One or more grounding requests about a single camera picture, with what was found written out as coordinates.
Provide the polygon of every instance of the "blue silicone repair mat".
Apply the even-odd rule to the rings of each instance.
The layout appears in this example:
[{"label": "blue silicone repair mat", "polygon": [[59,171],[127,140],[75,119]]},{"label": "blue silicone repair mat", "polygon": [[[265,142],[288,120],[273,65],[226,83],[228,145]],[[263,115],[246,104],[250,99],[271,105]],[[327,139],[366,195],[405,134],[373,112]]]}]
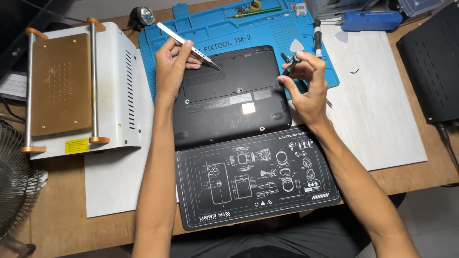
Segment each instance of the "blue silicone repair mat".
[{"label": "blue silicone repair mat", "polygon": [[[162,22],[184,39],[195,43],[195,48],[205,55],[239,50],[243,48],[271,45],[276,53],[279,70],[284,63],[280,54],[294,55],[290,45],[297,39],[302,42],[305,51],[315,54],[313,42],[313,25],[309,12],[305,17],[296,17],[290,5],[302,3],[302,0],[261,0],[261,10],[281,6],[281,11],[274,11],[243,18],[224,19],[234,16],[236,7],[249,6],[250,1],[240,1],[190,15],[186,4],[172,7],[173,20]],[[145,27],[145,32],[139,33],[139,46],[150,85],[153,102],[156,96],[155,58],[156,51],[169,38],[156,24]],[[325,80],[329,87],[340,84],[338,76],[328,57],[322,42],[323,60],[326,62]],[[300,91],[305,92],[300,84]]]}]

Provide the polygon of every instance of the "person's left hand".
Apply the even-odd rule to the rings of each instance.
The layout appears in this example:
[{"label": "person's left hand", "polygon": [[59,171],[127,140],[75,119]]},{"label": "person's left hand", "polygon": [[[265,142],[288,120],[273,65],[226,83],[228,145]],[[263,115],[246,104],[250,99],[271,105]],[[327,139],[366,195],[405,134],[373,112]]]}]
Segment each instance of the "person's left hand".
[{"label": "person's left hand", "polygon": [[199,69],[202,61],[194,53],[190,40],[182,45],[169,38],[156,52],[156,103],[173,105],[179,94],[185,69]]}]

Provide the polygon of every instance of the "black laptop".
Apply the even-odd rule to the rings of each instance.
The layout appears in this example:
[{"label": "black laptop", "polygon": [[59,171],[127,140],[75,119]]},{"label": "black laptop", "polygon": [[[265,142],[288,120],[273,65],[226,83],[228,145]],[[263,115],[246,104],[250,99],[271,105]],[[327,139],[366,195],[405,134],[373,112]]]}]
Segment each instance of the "black laptop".
[{"label": "black laptop", "polygon": [[273,48],[251,47],[210,56],[185,70],[174,104],[175,149],[183,150],[284,130],[291,125]]}]

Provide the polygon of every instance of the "black desk mat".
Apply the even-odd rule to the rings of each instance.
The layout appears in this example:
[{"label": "black desk mat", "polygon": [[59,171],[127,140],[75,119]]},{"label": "black desk mat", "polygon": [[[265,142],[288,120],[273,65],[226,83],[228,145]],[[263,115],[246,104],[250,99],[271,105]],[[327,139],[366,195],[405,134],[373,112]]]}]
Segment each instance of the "black desk mat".
[{"label": "black desk mat", "polygon": [[322,149],[304,125],[175,154],[189,231],[341,201]]}]

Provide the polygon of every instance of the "wooden desk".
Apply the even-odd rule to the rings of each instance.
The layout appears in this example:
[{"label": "wooden desk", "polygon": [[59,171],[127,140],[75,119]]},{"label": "wooden desk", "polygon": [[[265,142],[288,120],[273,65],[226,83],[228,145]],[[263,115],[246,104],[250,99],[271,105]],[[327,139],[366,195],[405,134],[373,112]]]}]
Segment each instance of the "wooden desk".
[{"label": "wooden desk", "polygon": [[[220,0],[190,5],[188,8],[190,13],[195,13],[231,2],[236,1]],[[173,18],[172,9],[156,11],[154,15],[156,22]],[[103,22],[115,22],[119,27],[125,28],[128,18],[123,16]],[[425,20],[426,18],[387,34],[429,159],[423,163],[372,171],[371,175],[388,195],[459,182],[459,175],[437,130],[425,123],[413,87],[395,47],[401,36]],[[138,47],[137,32],[124,33]],[[452,133],[451,142],[456,153],[459,153],[459,134]],[[37,165],[49,171],[48,182],[41,190],[31,215],[16,231],[18,239],[37,245],[34,258],[63,256],[133,242],[133,211],[86,218],[83,156],[56,157],[38,161]],[[185,232],[177,204],[174,234]]]}]

